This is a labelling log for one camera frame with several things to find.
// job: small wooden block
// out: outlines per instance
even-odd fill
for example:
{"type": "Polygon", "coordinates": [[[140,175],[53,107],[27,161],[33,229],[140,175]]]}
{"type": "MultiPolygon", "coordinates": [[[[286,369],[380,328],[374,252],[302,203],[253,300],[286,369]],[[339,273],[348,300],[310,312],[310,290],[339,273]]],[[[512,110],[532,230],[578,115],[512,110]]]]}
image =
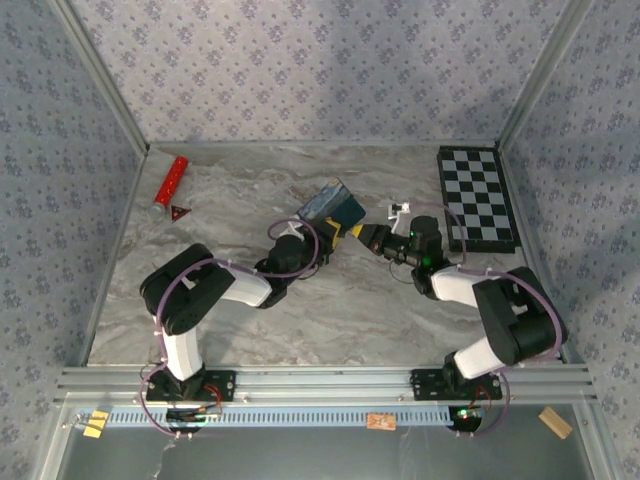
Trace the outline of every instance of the small wooden block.
{"type": "Polygon", "coordinates": [[[547,427],[553,430],[553,432],[562,440],[567,438],[573,431],[571,425],[565,422],[551,407],[546,407],[542,413],[538,415],[538,418],[542,420],[547,427]]]}
{"type": "Polygon", "coordinates": [[[94,411],[91,414],[91,419],[87,424],[87,428],[84,429],[84,436],[100,438],[102,430],[104,430],[104,426],[107,423],[107,418],[109,418],[109,414],[107,412],[101,412],[99,410],[94,411]]]}
{"type": "Polygon", "coordinates": [[[367,414],[367,428],[393,431],[396,429],[396,416],[393,413],[369,413],[367,414]]]}

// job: red triangle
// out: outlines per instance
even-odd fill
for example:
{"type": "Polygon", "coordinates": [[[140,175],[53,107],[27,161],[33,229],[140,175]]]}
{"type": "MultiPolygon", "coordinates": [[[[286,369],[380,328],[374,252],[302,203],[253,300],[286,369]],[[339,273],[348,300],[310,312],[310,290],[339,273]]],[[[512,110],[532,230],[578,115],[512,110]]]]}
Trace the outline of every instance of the red triangle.
{"type": "Polygon", "coordinates": [[[190,211],[191,211],[190,208],[182,208],[182,207],[176,207],[175,205],[171,205],[171,222],[180,220],[190,211]]]}

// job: floor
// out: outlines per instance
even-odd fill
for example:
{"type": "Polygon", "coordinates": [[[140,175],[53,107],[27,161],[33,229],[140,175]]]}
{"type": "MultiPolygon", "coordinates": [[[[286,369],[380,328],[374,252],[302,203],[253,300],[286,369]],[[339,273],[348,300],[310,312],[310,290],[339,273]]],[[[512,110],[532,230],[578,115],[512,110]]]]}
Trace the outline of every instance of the floor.
{"type": "MultiPolygon", "coordinates": [[[[331,176],[340,177],[363,204],[369,222],[386,222],[391,201],[441,201],[433,147],[190,147],[172,153],[192,161],[173,200],[192,211],[175,223],[168,216],[160,222],[149,217],[174,158],[152,149],[90,364],[156,361],[152,319],[138,293],[144,278],[195,242],[218,257],[253,265],[272,246],[268,225],[294,213],[331,176]]],[[[428,213],[443,228],[443,213],[428,213]]],[[[508,270],[521,265],[522,257],[475,254],[470,264],[508,270]]],[[[410,279],[406,267],[397,266],[395,273],[410,279]]],[[[351,237],[328,266],[295,283],[274,308],[221,302],[200,325],[210,365],[440,364],[482,335],[474,309],[421,297],[351,237]]]]}

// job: metal rail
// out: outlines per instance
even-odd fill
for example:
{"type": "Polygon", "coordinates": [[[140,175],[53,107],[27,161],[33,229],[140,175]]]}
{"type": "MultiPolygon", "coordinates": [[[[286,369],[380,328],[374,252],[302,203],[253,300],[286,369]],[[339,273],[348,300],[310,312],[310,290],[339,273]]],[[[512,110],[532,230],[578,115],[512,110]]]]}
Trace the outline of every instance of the metal rail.
{"type": "MultiPolygon", "coordinates": [[[[66,368],[54,401],[67,405],[135,403],[141,366],[66,368]]],[[[419,367],[216,367],[237,375],[232,407],[465,405],[413,400],[409,378],[419,367]]],[[[519,405],[596,401],[583,364],[552,363],[506,372],[511,402],[519,405]]]]}

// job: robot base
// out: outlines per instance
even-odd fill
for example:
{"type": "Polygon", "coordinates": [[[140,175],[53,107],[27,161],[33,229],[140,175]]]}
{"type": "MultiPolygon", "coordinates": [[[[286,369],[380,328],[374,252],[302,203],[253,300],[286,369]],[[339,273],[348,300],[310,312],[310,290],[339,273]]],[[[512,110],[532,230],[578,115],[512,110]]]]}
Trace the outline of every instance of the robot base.
{"type": "Polygon", "coordinates": [[[155,373],[147,387],[147,402],[198,402],[217,401],[205,386],[218,389],[222,402],[232,402],[236,387],[236,372],[233,370],[207,370],[204,367],[185,381],[176,379],[169,369],[155,373]]]}
{"type": "Polygon", "coordinates": [[[488,374],[454,384],[446,379],[440,368],[420,368],[411,371],[411,386],[413,398],[417,401],[486,400],[483,395],[479,395],[478,387],[489,392],[492,400],[502,398],[500,381],[497,377],[488,374]]]}

